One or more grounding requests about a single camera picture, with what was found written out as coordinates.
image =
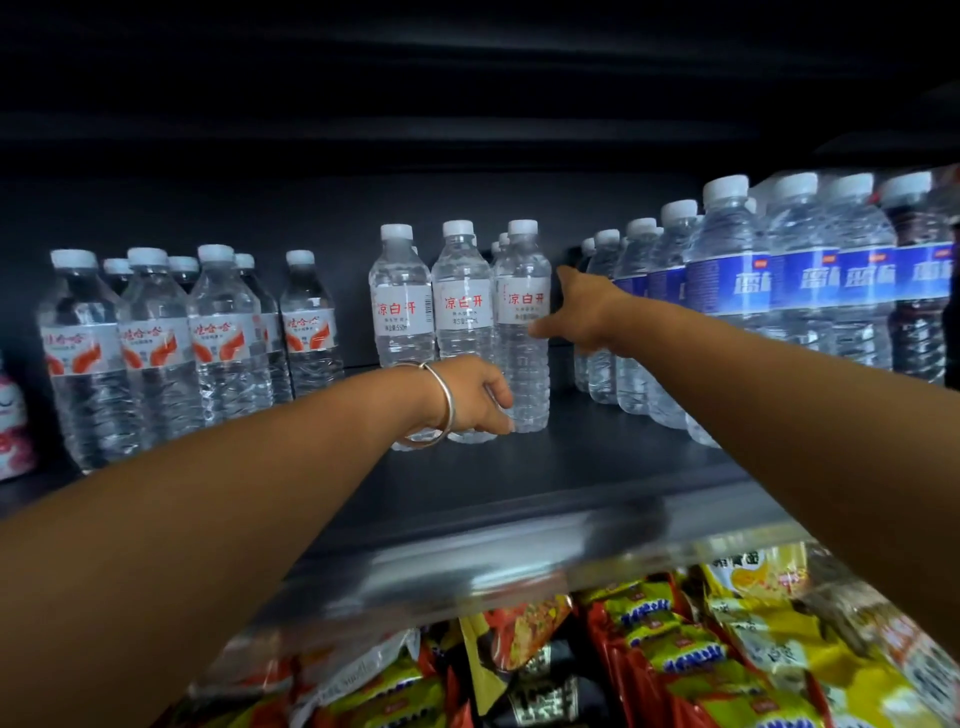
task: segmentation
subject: outstretched arm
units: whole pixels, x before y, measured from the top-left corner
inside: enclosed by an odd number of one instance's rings
[[[960,658],[960,394],[558,269],[531,325],[640,362],[814,537]]]
[[[456,429],[506,434],[475,356],[434,365]],[[0,725],[149,725],[275,591],[401,435],[445,422],[397,367],[111,465],[0,523]]]

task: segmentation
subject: hand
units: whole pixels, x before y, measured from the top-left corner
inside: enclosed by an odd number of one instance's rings
[[[564,291],[564,305],[550,316],[537,319],[530,327],[530,335],[538,339],[562,336],[590,353],[609,349],[611,337],[607,331],[611,311],[618,300],[629,298],[603,276],[578,273],[568,265],[557,268],[557,277]]]
[[[476,429],[506,435],[514,431],[514,421],[496,406],[498,403],[505,409],[514,406],[514,395],[510,392],[503,374],[493,364],[479,356],[466,354],[430,362],[430,366],[444,378],[446,386],[453,394],[456,405],[456,417],[453,421],[455,432]],[[430,392],[430,415],[427,424],[441,429],[446,423],[444,391],[429,372],[423,372],[422,377],[428,380]]]

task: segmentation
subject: water bottle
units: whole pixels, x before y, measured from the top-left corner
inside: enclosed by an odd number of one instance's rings
[[[122,296],[127,290],[130,279],[133,278],[130,262],[124,257],[109,257],[104,259],[104,278],[107,285],[117,296]]]
[[[580,244],[580,253],[583,256],[577,264],[577,270],[581,273],[587,271],[590,264],[590,258],[596,253],[596,241],[592,237],[587,238]],[[587,360],[589,357],[578,349],[573,351],[573,383],[584,394],[589,390],[589,380],[587,377]]]
[[[37,323],[63,443],[84,473],[140,449],[141,425],[120,352],[120,299],[90,251],[50,252],[57,282]]]
[[[766,333],[815,352],[834,353],[840,265],[836,245],[825,236],[825,222],[815,172],[777,180],[765,232],[771,286]]]
[[[413,249],[409,225],[381,225],[383,252],[368,276],[373,309],[373,333],[380,366],[398,361],[433,361],[437,358],[433,334],[433,291],[430,271]],[[432,440],[434,429],[424,429],[411,440]],[[408,450],[400,443],[391,446]]]
[[[613,282],[633,296],[647,295],[647,265],[657,244],[657,219],[641,217],[627,225],[627,245],[613,269]],[[613,362],[616,403],[631,415],[650,413],[647,402],[647,373],[636,359],[618,356]]]
[[[707,214],[684,254],[686,305],[728,324],[761,332],[770,311],[770,254],[760,223],[746,208],[746,175],[721,177],[704,186]],[[718,447],[687,414],[686,428],[701,445]]]
[[[511,220],[510,245],[494,269],[496,363],[511,391],[516,432],[538,432],[550,418],[547,342],[527,333],[550,313],[550,263],[537,245],[536,220]]]
[[[130,248],[133,278],[117,309],[120,346],[133,401],[143,418],[143,447],[204,426],[186,293],[159,248]]]
[[[837,248],[840,290],[834,309],[836,353],[868,367],[891,370],[887,321],[897,299],[897,233],[869,200],[874,176],[834,180],[827,190],[825,236]]]
[[[170,278],[175,280],[187,293],[193,290],[200,277],[200,261],[192,255],[171,255]]]
[[[883,185],[880,204],[897,231],[897,305],[890,317],[894,371],[942,385],[953,231],[926,198],[932,184],[929,172],[894,177]]]
[[[290,369],[287,367],[287,352],[283,348],[280,336],[280,307],[256,274],[256,261],[249,253],[236,254],[236,266],[240,278],[260,300],[260,324],[264,344],[267,347],[267,361],[270,362],[270,381],[274,388],[274,404],[283,404],[294,398],[290,386]]]
[[[433,310],[440,358],[473,353],[493,361],[493,295],[490,264],[476,249],[473,223],[444,223],[444,249],[433,266]],[[489,432],[451,432],[458,443],[485,443]]]
[[[274,404],[260,300],[240,278],[229,245],[197,249],[200,278],[187,298],[204,422],[218,425]]]
[[[593,276],[613,278],[620,258],[620,231],[599,231],[593,236],[596,252],[587,264]],[[601,349],[587,357],[587,388],[590,398],[600,404],[616,404],[616,375],[610,350]]]
[[[678,200],[660,210],[663,234],[650,252],[647,291],[651,299],[686,304],[684,253],[697,230],[697,201]],[[650,418],[665,427],[686,429],[686,413],[652,376],[647,378]]]
[[[333,300],[310,251],[287,251],[290,276],[280,296],[294,395],[303,397],[344,378]]]

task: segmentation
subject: silver bangle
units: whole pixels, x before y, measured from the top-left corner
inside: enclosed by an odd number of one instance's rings
[[[437,374],[436,370],[430,366],[430,362],[427,361],[398,361],[394,366],[417,367],[417,369],[425,369],[437,380],[437,383],[440,384],[440,388],[444,390],[444,396],[446,397],[446,423],[444,424],[443,431],[441,431],[439,435],[434,437],[432,440],[411,440],[409,437],[401,437],[397,441],[407,448],[423,449],[430,448],[439,443],[441,440],[445,440],[446,436],[453,430],[453,423],[457,417],[457,406],[453,402],[453,393],[446,385],[444,378]]]

